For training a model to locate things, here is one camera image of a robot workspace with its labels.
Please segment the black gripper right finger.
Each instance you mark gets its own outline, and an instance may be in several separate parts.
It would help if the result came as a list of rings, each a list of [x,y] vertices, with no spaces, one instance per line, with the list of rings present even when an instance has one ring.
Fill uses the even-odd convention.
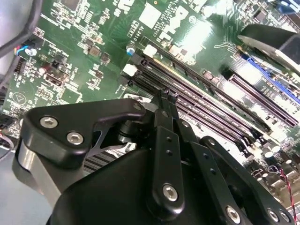
[[[204,217],[210,225],[293,225],[291,214],[214,138],[199,140],[179,118],[178,94],[170,94],[183,156],[197,168],[206,191]]]

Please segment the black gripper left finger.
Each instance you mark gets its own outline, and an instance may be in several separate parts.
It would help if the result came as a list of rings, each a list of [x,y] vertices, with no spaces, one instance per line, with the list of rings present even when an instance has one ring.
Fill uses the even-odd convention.
[[[73,184],[134,150],[181,146],[169,90],[150,107],[124,98],[29,110],[16,150],[19,167],[55,207]]]

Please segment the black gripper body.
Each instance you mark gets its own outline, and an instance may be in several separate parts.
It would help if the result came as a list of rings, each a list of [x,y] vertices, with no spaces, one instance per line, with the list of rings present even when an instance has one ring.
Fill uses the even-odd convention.
[[[197,168],[178,151],[134,150],[71,185],[51,225],[209,225]]]

